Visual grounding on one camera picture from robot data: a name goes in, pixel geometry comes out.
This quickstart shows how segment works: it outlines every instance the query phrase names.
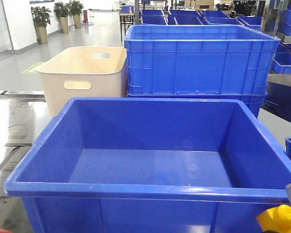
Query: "bin handle hole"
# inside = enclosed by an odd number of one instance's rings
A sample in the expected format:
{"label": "bin handle hole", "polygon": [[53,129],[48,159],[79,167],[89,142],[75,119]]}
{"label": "bin handle hole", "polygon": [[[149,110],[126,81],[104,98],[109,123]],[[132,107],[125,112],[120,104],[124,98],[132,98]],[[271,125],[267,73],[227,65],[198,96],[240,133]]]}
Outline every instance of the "bin handle hole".
{"label": "bin handle hole", "polygon": [[92,54],[94,59],[110,59],[111,55],[107,52],[95,52]]}
{"label": "bin handle hole", "polygon": [[87,81],[64,81],[64,88],[68,90],[89,90],[92,85]]}

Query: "crate rim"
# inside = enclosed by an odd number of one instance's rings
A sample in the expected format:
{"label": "crate rim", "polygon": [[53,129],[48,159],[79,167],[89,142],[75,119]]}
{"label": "crate rim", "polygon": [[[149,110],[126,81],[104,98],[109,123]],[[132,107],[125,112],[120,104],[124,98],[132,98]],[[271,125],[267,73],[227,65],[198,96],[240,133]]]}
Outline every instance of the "crate rim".
{"label": "crate rim", "polygon": [[[291,56],[291,53],[289,53],[289,52],[279,52],[279,54],[289,54],[290,56]],[[281,66],[281,67],[291,67],[291,65],[281,65],[277,60],[276,60],[276,55],[275,55],[275,59],[274,59],[274,62],[276,63],[276,64],[278,64],[279,66]]]}
{"label": "crate rim", "polygon": [[171,41],[171,42],[177,42],[177,41],[184,41],[184,42],[218,42],[218,41],[222,41],[222,39],[207,39],[207,40],[204,40],[204,39],[130,39],[130,35],[131,35],[131,31],[135,28],[135,27],[175,27],[175,28],[178,28],[178,27],[240,27],[240,28],[243,28],[245,30],[248,30],[248,31],[251,31],[251,32],[254,32],[254,33],[258,33],[258,34],[261,34],[263,36],[265,36],[266,38],[265,39],[227,39],[227,40],[224,40],[224,41],[237,41],[237,42],[240,42],[240,41],[250,41],[250,42],[254,42],[254,41],[281,41],[279,38],[275,37],[275,36],[272,36],[272,35],[268,35],[268,34],[265,34],[265,33],[262,33],[260,31],[257,31],[255,29],[252,29],[252,28],[249,28],[249,27],[246,27],[244,25],[233,25],[233,24],[220,24],[220,25],[153,25],[153,24],[143,24],[143,25],[132,25],[128,28],[128,31],[127,31],[127,34],[125,36],[125,40],[126,41],[138,41],[138,42],[141,42],[141,41],[148,41],[148,42],[153,42],[153,41],[156,41],[156,42],[164,42],[164,41]]}
{"label": "crate rim", "polygon": [[162,15],[157,15],[157,16],[164,16],[164,11],[162,9],[142,9],[141,10],[141,15],[143,15],[144,11],[162,12]]}
{"label": "crate rim", "polygon": [[287,51],[284,51],[284,52],[286,52],[286,53],[291,53],[291,47],[290,47],[289,45],[280,42],[280,43],[278,44],[278,47],[279,47],[279,46],[281,46],[281,47],[283,47],[284,49],[287,50]]}
{"label": "crate rim", "polygon": [[[204,12],[214,12],[215,10],[202,10],[200,11],[201,15],[204,16],[204,17],[207,17],[206,15],[204,15]],[[220,11],[222,12],[224,15],[227,16],[227,18],[231,18],[227,13],[225,13],[224,11]]]}
{"label": "crate rim", "polygon": [[172,13],[170,12],[170,10],[175,10],[175,11],[191,11],[191,12],[196,12],[196,14],[197,14],[196,16],[203,16],[199,11],[185,10],[185,9],[179,9],[179,10],[178,10],[178,9],[177,9],[177,10],[176,10],[176,9],[169,9],[169,10],[168,10],[168,14],[169,14],[169,15],[178,15],[178,14],[172,14]]}
{"label": "crate rim", "polygon": [[177,17],[197,18],[197,21],[200,22],[200,24],[195,24],[195,25],[203,25],[202,21],[198,18],[198,16],[189,16],[189,15],[171,15],[171,16],[174,18],[176,25],[182,25],[182,24],[178,24]]}
{"label": "crate rim", "polygon": [[245,21],[243,19],[243,18],[246,18],[246,17],[254,18],[254,17],[259,17],[259,16],[239,16],[239,17],[237,17],[237,20],[240,21],[243,25],[245,25],[247,27],[261,27],[260,24],[249,24],[247,21]]}
{"label": "crate rim", "polygon": [[142,18],[142,25],[165,25],[165,24],[151,24],[151,23],[143,23],[143,17],[148,17],[148,18],[163,18],[164,22],[166,23],[167,25],[167,20],[165,18],[165,16],[158,16],[158,15],[141,15],[141,18]]}
{"label": "crate rim", "polygon": [[283,46],[284,46],[284,47],[287,47],[287,49],[288,49],[289,51],[291,51],[290,44],[287,43],[287,44],[284,44]]}
{"label": "crate rim", "polygon": [[98,48],[114,48],[114,49],[121,49],[121,50],[125,50],[125,62],[123,64],[122,69],[120,70],[116,70],[115,72],[111,72],[111,73],[75,73],[75,72],[71,72],[71,73],[62,73],[62,72],[44,72],[42,71],[42,68],[44,65],[47,65],[49,62],[53,62],[53,60],[57,59],[59,56],[62,55],[63,52],[67,51],[67,50],[75,50],[75,49],[82,49],[82,50],[86,50],[87,48],[92,47],[92,46],[73,46],[73,47],[69,47],[63,51],[61,51],[60,53],[56,54],[54,57],[52,57],[51,59],[49,59],[48,61],[46,61],[44,64],[42,64],[41,66],[38,67],[37,71],[41,74],[48,74],[48,75],[111,75],[111,74],[117,74],[119,72],[121,72],[123,70],[123,67],[125,66],[125,63],[127,62],[127,49],[124,47],[107,47],[107,46],[99,46]]}
{"label": "crate rim", "polygon": [[[224,19],[222,17],[207,17],[207,16],[205,16],[203,19],[207,22],[207,25],[213,25],[208,21],[209,18],[221,18],[221,19]],[[228,25],[228,26],[229,25],[239,25],[239,26],[244,26],[244,24],[242,22],[240,22],[239,20],[237,20],[236,18],[225,18],[225,19],[234,19],[235,21],[239,22],[240,24],[215,24],[215,25]]]}
{"label": "crate rim", "polygon": [[126,91],[126,94],[129,95],[129,96],[132,96],[132,97],[150,97],[150,96],[163,96],[163,97],[175,97],[175,96],[180,96],[181,97],[184,97],[184,96],[217,96],[217,97],[220,97],[220,96],[225,96],[225,97],[264,97],[267,95],[267,92],[264,92],[262,94],[250,94],[250,93],[223,93],[223,94],[220,94],[220,93],[177,93],[177,94],[162,94],[162,93],[155,93],[155,94],[143,94],[143,93],[130,93],[129,91]]}
{"label": "crate rim", "polygon": [[201,186],[168,186],[168,185],[139,185],[139,184],[92,184],[92,183],[34,183],[19,182],[18,177],[28,166],[42,142],[46,141],[52,131],[61,122],[69,108],[76,101],[106,100],[106,101],[164,101],[164,102],[233,102],[238,104],[248,117],[248,120],[257,127],[263,137],[269,139],[269,146],[281,159],[284,166],[291,164],[285,155],[283,147],[277,142],[268,129],[257,120],[241,100],[209,100],[209,99],[170,99],[170,98],[71,98],[61,112],[45,127],[33,143],[32,148],[11,173],[4,183],[4,191],[9,196],[36,197],[89,197],[113,199],[164,199],[164,200],[205,200],[217,202],[256,202],[256,203],[289,203],[286,191],[283,189],[261,188],[226,188]]}

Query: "cardboard box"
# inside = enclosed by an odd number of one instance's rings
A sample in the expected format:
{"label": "cardboard box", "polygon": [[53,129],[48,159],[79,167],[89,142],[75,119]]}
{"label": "cardboard box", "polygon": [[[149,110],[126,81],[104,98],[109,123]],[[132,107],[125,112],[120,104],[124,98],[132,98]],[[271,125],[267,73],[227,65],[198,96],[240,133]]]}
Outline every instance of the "cardboard box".
{"label": "cardboard box", "polygon": [[193,7],[193,6],[186,6],[185,7],[185,10],[192,10],[192,11],[194,11],[195,9],[194,9],[195,7]]}
{"label": "cardboard box", "polygon": [[214,5],[214,0],[186,0],[186,6],[204,6],[204,5]]}
{"label": "cardboard box", "polygon": [[230,5],[232,2],[233,0],[220,0],[220,4]]}
{"label": "cardboard box", "polygon": [[157,7],[165,7],[165,2],[157,2],[157,3],[154,3],[156,4]]}
{"label": "cardboard box", "polygon": [[213,10],[216,8],[214,5],[200,5],[200,6],[195,6],[196,11],[201,11],[201,10]]}

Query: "green floor sticker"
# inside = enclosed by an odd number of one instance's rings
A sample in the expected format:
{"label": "green floor sticker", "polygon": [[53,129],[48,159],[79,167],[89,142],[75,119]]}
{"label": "green floor sticker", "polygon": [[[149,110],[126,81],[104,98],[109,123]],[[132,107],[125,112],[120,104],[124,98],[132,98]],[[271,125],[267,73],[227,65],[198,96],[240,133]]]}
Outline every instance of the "green floor sticker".
{"label": "green floor sticker", "polygon": [[34,64],[33,66],[29,67],[27,70],[24,70],[21,72],[22,74],[35,74],[38,72],[38,68],[43,65],[45,62],[38,62],[37,64]]}

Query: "potted plant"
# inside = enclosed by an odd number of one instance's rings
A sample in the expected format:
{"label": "potted plant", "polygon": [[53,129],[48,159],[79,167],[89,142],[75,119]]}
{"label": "potted plant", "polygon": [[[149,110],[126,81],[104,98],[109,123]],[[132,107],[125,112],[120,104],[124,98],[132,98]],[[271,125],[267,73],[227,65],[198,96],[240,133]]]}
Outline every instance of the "potted plant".
{"label": "potted plant", "polygon": [[55,3],[54,12],[59,19],[60,28],[62,29],[62,33],[69,33],[68,28],[68,16],[69,12],[69,3],[63,4],[62,1]]}
{"label": "potted plant", "polygon": [[81,28],[81,13],[83,8],[83,4],[79,1],[70,1],[69,10],[73,16],[75,28]]}
{"label": "potted plant", "polygon": [[31,7],[31,14],[33,18],[33,25],[37,33],[39,44],[48,43],[47,25],[50,25],[50,13],[49,8],[42,7]]}

